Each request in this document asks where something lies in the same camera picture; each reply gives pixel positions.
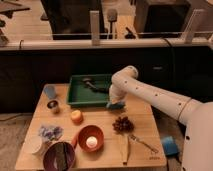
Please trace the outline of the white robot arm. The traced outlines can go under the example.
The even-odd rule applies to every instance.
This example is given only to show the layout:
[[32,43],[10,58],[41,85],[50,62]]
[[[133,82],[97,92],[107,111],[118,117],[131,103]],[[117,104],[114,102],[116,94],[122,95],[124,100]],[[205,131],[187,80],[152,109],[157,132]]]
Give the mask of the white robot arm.
[[137,80],[138,70],[127,66],[111,77],[112,105],[135,95],[186,126],[181,171],[213,171],[213,102],[200,102]]

